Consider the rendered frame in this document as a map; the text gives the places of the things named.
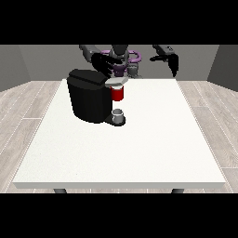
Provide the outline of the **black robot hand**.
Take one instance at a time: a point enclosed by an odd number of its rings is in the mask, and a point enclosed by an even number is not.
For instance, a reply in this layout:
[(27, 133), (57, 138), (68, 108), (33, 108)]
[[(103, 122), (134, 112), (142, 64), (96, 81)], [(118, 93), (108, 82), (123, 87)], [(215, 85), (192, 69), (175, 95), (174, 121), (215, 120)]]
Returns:
[(101, 53), (94, 53), (91, 57), (91, 63), (95, 70), (110, 78), (112, 75), (113, 65), (122, 64), (122, 61)]
[(150, 61), (158, 61), (161, 60), (168, 64), (169, 69), (172, 72), (173, 76), (177, 75), (179, 70), (179, 56), (177, 54), (170, 54), (170, 55), (157, 55), (150, 58)]

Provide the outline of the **pale grey machine lid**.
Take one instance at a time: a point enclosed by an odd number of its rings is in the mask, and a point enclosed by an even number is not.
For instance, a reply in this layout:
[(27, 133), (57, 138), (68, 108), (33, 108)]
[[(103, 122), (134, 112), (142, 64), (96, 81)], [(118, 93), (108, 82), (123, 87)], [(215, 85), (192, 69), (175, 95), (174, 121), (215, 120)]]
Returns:
[(106, 87), (110, 87), (110, 86), (122, 86), (123, 84), (125, 84), (128, 81), (127, 77), (114, 77), (114, 78), (110, 78), (105, 82), (105, 86)]

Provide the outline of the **small grey coffee pod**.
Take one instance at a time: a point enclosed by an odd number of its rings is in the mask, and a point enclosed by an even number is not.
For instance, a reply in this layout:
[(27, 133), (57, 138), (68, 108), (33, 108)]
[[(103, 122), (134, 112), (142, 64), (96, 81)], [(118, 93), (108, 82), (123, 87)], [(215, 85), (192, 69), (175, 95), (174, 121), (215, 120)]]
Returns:
[(131, 78), (138, 76), (139, 65), (137, 63), (129, 63), (127, 66), (127, 75)]

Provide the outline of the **red pod holder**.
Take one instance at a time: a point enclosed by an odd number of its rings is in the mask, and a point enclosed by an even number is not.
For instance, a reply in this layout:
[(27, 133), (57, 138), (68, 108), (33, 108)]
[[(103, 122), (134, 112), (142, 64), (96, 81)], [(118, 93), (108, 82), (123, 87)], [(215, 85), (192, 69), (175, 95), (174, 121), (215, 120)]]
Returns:
[(111, 87), (112, 100), (120, 101), (124, 98), (124, 87), (123, 86), (115, 86)]

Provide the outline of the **black coffee machine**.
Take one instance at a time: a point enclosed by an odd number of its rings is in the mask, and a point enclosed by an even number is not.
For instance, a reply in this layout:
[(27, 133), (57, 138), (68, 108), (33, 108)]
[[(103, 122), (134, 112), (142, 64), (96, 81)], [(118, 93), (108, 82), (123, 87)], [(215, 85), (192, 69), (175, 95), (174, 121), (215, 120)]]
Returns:
[(69, 73), (67, 85), (76, 117), (94, 124), (123, 126), (126, 123), (125, 116), (120, 124), (112, 121), (111, 87), (114, 86), (105, 86), (108, 79), (103, 73), (91, 70), (74, 69)]

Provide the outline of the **small grey cup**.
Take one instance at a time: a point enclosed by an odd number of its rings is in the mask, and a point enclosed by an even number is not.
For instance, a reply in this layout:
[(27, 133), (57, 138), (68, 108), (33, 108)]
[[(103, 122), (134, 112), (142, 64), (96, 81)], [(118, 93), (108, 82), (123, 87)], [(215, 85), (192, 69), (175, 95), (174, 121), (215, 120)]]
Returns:
[(112, 111), (112, 121), (116, 124), (122, 123), (124, 120), (124, 113), (121, 109), (114, 109)]

